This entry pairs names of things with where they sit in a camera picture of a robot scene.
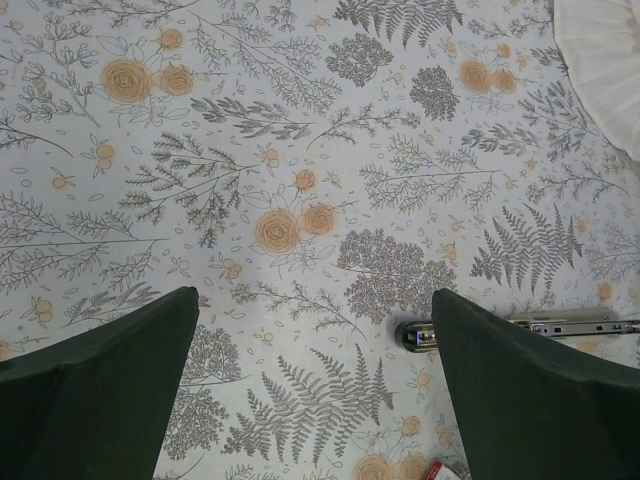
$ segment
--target orange rose print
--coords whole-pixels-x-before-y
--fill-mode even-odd
[[[613,287],[609,282],[604,282],[598,285],[598,298],[600,303],[607,303],[613,297]]]
[[[149,96],[151,72],[132,60],[116,60],[102,72],[102,84],[109,97],[124,103],[137,103]]]
[[[464,88],[473,93],[487,93],[491,85],[487,67],[477,60],[463,62],[460,66],[460,81]]]
[[[415,415],[406,418],[402,423],[402,433],[407,437],[420,433],[420,419]]]
[[[427,459],[419,453],[409,455],[394,467],[399,480],[424,480],[427,478]]]
[[[193,90],[193,74],[184,67],[169,67],[160,72],[160,90],[172,95],[187,95]]]
[[[353,469],[352,480],[391,480],[392,467],[382,455],[367,455]]]
[[[304,229],[309,233],[323,235],[331,231],[333,224],[333,210],[323,204],[311,207],[304,215]]]
[[[289,212],[265,213],[256,226],[256,239],[262,248],[272,253],[286,253],[298,243],[298,225]]]
[[[9,360],[11,358],[11,350],[9,350],[9,344],[4,340],[0,340],[0,362]]]
[[[302,170],[296,175],[296,187],[300,191],[306,191],[313,188],[316,184],[316,176],[311,170]]]
[[[507,45],[506,43],[501,43],[500,45],[498,45],[496,53],[499,57],[509,58],[511,56],[511,47],[509,47],[509,45]]]
[[[491,75],[491,83],[502,93],[513,93],[518,86],[516,76],[505,68],[501,68]]]
[[[168,50],[178,48],[182,45],[182,34],[178,30],[174,29],[161,32],[159,42],[162,48],[166,48]]]

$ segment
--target metal bracket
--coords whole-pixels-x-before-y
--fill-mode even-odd
[[[509,315],[505,320],[549,338],[640,333],[640,320],[621,320],[609,308],[521,313]],[[438,349],[436,333],[430,320],[399,325],[396,339],[413,353]]]

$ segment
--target botanical print fabric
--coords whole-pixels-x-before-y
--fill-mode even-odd
[[[158,479],[463,474],[440,359],[396,346],[399,320],[442,287],[638,311],[638,170],[546,1],[0,13],[0,359],[197,287]],[[637,364],[630,336],[576,346]]]

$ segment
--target fern leaf print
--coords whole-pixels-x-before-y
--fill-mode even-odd
[[[441,27],[453,33],[454,23],[462,25],[462,14],[455,0],[416,0],[408,3],[400,0],[340,0],[333,15],[361,25],[366,32],[373,30],[391,42],[397,32],[402,32],[402,45],[407,48],[412,36],[417,35],[421,47],[429,36]]]
[[[573,254],[582,257],[582,244],[577,241],[573,218],[565,221],[554,205],[551,223],[538,210],[526,204],[525,207],[532,220],[502,207],[504,221],[493,219],[497,237],[484,230],[486,247],[478,248],[471,276],[496,280],[500,285],[506,280],[519,290],[528,276],[531,293],[535,293],[540,280],[551,290],[555,274],[565,264],[575,268]]]
[[[305,451],[312,451],[317,465],[329,445],[333,455],[341,458],[351,434],[367,419],[380,425],[381,407],[393,410],[394,393],[386,385],[382,359],[371,376],[358,345],[355,371],[330,355],[311,351],[324,371],[307,371],[279,356],[284,380],[277,382],[270,374],[262,374],[269,400],[248,391],[253,418],[237,415],[239,426],[229,429],[224,453],[244,451],[253,456],[257,452],[265,460],[275,453],[282,462],[291,458],[298,463]]]

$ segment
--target white lampshade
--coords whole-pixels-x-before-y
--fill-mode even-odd
[[[556,43],[580,101],[640,161],[640,0],[555,0]]]

